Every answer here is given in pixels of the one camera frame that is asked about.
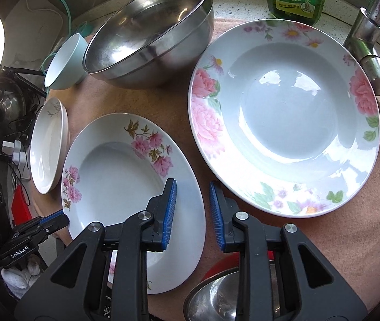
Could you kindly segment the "left gloved hand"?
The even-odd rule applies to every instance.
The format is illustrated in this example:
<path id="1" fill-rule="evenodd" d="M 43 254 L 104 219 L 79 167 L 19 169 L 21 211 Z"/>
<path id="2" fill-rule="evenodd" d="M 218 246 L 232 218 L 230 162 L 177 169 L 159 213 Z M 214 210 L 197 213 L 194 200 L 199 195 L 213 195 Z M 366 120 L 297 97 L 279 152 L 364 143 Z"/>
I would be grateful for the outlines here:
<path id="1" fill-rule="evenodd" d="M 33 254 L 27 259 L 24 268 L 2 268 L 0 274 L 11 295 L 20 300 L 38 280 L 42 272 L 40 258 Z"/>

